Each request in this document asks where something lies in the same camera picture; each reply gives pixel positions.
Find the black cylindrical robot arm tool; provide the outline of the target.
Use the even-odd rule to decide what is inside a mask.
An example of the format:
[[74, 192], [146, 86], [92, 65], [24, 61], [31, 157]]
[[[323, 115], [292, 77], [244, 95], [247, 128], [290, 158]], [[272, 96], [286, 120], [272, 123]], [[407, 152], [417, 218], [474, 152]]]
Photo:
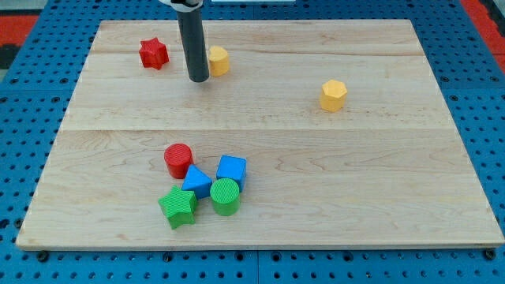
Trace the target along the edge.
[[203, 0], [160, 0], [175, 10], [185, 54], [189, 79], [196, 83], [209, 78], [204, 28], [201, 16]]

